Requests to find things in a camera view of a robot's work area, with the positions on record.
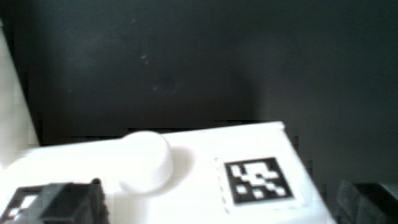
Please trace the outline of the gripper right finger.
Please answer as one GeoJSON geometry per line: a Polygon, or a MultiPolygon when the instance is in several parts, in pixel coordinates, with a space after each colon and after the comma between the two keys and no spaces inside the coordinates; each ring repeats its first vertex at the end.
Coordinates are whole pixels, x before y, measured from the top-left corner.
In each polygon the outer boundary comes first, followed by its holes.
{"type": "Polygon", "coordinates": [[[341,182],[337,224],[398,224],[398,183],[341,182]]]}

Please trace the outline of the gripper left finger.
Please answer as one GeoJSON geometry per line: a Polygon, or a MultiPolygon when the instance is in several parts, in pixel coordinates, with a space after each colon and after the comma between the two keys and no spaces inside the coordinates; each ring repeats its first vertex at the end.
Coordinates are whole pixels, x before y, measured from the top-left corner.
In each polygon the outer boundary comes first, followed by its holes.
{"type": "Polygon", "coordinates": [[[66,183],[41,214],[43,224],[110,224],[101,180],[66,183]]]}

